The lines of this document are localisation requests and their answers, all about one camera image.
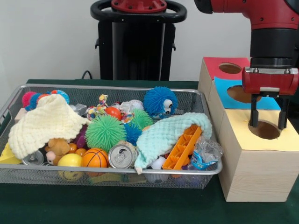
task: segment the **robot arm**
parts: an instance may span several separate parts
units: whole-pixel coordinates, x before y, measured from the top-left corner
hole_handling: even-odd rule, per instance
[[[251,22],[250,68],[244,68],[244,91],[252,94],[250,125],[256,127],[258,96],[294,95],[298,69],[292,68],[299,24],[298,0],[194,0],[207,14],[242,13]],[[288,99],[283,103],[278,127],[286,127]]]

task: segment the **stuffed teddy bear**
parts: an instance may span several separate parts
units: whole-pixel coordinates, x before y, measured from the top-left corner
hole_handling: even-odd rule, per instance
[[[71,147],[64,139],[50,139],[45,151],[49,164],[57,166],[58,161],[70,151]]]

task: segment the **purple toy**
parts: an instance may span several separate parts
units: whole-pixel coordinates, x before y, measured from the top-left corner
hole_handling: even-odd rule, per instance
[[[87,149],[85,133],[87,130],[87,125],[83,125],[82,129],[80,130],[79,134],[74,139],[74,143],[77,145],[77,148],[85,148]]]

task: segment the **white wall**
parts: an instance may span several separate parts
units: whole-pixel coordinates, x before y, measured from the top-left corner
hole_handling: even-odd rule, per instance
[[[193,0],[176,1],[188,17],[176,24],[171,80],[197,81],[203,56],[249,56],[250,22],[241,14],[208,15]],[[0,0],[0,106],[29,78],[75,79],[85,70],[100,77],[93,2]]]

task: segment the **mint green knitted blanket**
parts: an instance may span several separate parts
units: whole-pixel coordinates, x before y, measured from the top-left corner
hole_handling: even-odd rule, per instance
[[[200,126],[205,138],[209,139],[212,136],[211,122],[203,113],[185,113],[173,116],[160,120],[145,130],[137,140],[139,154],[134,167],[138,174],[158,156],[171,151],[185,129],[191,125]]]

